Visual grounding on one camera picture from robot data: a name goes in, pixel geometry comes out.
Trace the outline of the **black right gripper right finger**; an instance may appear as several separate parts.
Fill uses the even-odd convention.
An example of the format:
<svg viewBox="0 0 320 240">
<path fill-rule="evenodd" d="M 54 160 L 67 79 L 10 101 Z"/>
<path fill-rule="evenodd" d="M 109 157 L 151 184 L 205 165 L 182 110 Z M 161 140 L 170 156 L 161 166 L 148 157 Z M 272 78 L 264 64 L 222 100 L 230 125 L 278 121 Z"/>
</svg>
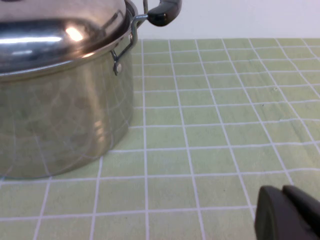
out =
<svg viewBox="0 0 320 240">
<path fill-rule="evenodd" d="M 320 202 L 293 185 L 283 186 L 282 192 L 294 205 L 299 216 L 307 223 L 308 231 L 320 239 Z"/>
</svg>

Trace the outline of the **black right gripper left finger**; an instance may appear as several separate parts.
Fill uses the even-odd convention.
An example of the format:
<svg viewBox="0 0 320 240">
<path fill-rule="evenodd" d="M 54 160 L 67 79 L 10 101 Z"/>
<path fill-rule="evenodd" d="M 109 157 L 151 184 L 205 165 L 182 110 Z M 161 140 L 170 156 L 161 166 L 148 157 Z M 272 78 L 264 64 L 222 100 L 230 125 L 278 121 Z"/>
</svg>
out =
<svg viewBox="0 0 320 240">
<path fill-rule="evenodd" d="M 255 236 L 258 240 L 315 240 L 308 224 L 283 188 L 264 185 L 259 189 L 254 221 Z"/>
</svg>

